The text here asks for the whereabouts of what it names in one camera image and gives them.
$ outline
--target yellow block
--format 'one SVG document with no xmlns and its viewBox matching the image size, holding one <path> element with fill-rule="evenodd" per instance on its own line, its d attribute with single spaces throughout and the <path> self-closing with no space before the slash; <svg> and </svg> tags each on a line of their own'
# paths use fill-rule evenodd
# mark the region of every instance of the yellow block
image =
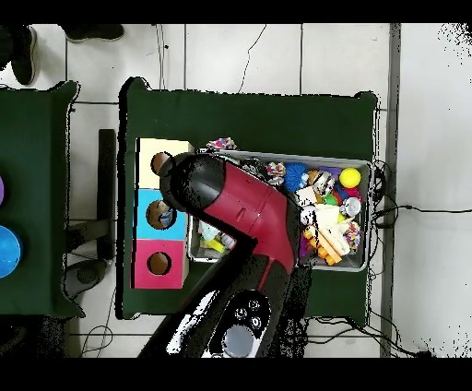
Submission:
<svg viewBox="0 0 472 391">
<path fill-rule="evenodd" d="M 159 189 L 159 177 L 151 170 L 151 161 L 160 152 L 172 156 L 183 152 L 193 152 L 194 147 L 188 141 L 167 140 L 164 138 L 139 139 L 139 182 L 140 188 Z"/>
</svg>

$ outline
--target round hole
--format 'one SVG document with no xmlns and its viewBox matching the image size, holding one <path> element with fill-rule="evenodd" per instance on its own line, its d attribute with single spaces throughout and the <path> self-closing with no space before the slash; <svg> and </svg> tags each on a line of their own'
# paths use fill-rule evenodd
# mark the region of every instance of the round hole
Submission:
<svg viewBox="0 0 472 391">
<path fill-rule="evenodd" d="M 147 269 L 156 276 L 162 276 L 171 270 L 171 258 L 166 253 L 154 253 L 147 259 Z"/>
<path fill-rule="evenodd" d="M 176 219 L 177 211 L 162 200 L 153 201 L 147 207 L 147 223 L 155 230 L 167 230 Z"/>
<path fill-rule="evenodd" d="M 159 175 L 160 167 L 162 167 L 162 164 L 170 157 L 171 155 L 167 152 L 160 152 L 154 155 L 151 159 L 151 170 L 156 175 Z"/>
</svg>

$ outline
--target yellow ball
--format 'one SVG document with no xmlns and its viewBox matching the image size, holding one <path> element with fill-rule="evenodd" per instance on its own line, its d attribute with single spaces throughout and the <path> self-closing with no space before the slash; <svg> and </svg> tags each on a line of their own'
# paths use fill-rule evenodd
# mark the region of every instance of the yellow ball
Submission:
<svg viewBox="0 0 472 391">
<path fill-rule="evenodd" d="M 339 175 L 339 182 L 347 189 L 356 187 L 360 183 L 360 172 L 352 168 L 344 169 Z"/>
</svg>

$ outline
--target blue block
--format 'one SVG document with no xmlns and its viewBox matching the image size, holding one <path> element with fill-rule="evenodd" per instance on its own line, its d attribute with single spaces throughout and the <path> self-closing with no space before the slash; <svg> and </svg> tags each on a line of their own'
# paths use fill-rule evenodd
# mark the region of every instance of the blue block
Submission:
<svg viewBox="0 0 472 391">
<path fill-rule="evenodd" d="M 161 200 L 159 190 L 139 189 L 137 191 L 137 239 L 161 239 L 167 241 L 182 241 L 185 239 L 185 213 L 177 211 L 177 219 L 167 230 L 156 230 L 146 220 L 146 211 L 151 202 Z"/>
</svg>

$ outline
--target blue spiky ball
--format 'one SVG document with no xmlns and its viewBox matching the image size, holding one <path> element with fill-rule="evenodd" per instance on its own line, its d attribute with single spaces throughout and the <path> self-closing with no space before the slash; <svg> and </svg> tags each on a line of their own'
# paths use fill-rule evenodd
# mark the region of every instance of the blue spiky ball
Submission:
<svg viewBox="0 0 472 391">
<path fill-rule="evenodd" d="M 286 163 L 285 170 L 285 188 L 290 192 L 296 192 L 301 188 L 301 176 L 308 171 L 308 166 L 303 163 Z"/>
</svg>

